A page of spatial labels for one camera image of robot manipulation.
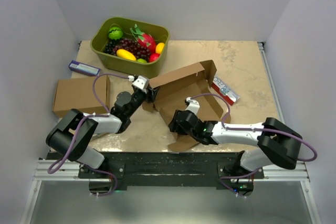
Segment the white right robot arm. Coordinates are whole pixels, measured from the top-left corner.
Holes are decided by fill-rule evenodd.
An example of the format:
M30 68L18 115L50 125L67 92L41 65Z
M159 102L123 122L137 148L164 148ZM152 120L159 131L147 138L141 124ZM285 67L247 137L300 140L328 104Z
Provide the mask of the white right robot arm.
M175 111L169 129L179 135L189 135L204 145L233 143L256 147L238 155L232 171L239 178L246 178L252 171L272 164L295 169L302 139L275 118L266 118L265 122L256 124L203 122L189 110Z

